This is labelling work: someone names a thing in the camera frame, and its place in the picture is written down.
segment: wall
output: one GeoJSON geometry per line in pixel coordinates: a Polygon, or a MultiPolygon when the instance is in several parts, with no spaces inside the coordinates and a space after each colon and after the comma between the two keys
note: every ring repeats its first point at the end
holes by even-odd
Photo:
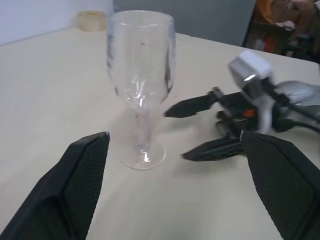
{"type": "Polygon", "coordinates": [[[114,10],[152,10],[175,18],[176,31],[241,46],[256,0],[114,0],[114,10]]]}
{"type": "Polygon", "coordinates": [[[112,0],[0,0],[0,45],[67,28],[83,9],[112,11],[112,0]]]}

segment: orange component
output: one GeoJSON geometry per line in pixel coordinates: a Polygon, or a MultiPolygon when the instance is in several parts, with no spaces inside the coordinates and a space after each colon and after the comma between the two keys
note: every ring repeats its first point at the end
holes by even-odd
{"type": "Polygon", "coordinates": [[[245,116],[246,118],[252,118],[254,117],[256,114],[256,110],[254,109],[250,109],[250,110],[247,110],[243,113],[243,116],[245,116]]]}

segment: gray wall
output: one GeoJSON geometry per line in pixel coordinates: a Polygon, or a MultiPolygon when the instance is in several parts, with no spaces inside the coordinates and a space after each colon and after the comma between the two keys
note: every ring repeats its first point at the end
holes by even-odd
{"type": "Polygon", "coordinates": [[[115,12],[151,10],[172,15],[176,31],[241,46],[256,0],[114,0],[115,12]]]}

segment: wine glass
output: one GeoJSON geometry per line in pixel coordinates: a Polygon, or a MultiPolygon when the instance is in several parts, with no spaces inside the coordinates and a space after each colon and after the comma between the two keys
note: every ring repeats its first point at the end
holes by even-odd
{"type": "Polygon", "coordinates": [[[123,137],[121,161],[136,170],[158,166],[164,146],[151,139],[150,109],[164,101],[175,78],[176,35],[172,16],[122,11],[108,21],[107,71],[116,94],[136,111],[136,136],[123,137]]]}

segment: glass stem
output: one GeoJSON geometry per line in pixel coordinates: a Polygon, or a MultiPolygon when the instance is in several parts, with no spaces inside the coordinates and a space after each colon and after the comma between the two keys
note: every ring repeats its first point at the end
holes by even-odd
{"type": "Polygon", "coordinates": [[[135,115],[137,126],[137,149],[146,152],[150,143],[150,112],[147,109],[138,109],[135,115]]]}

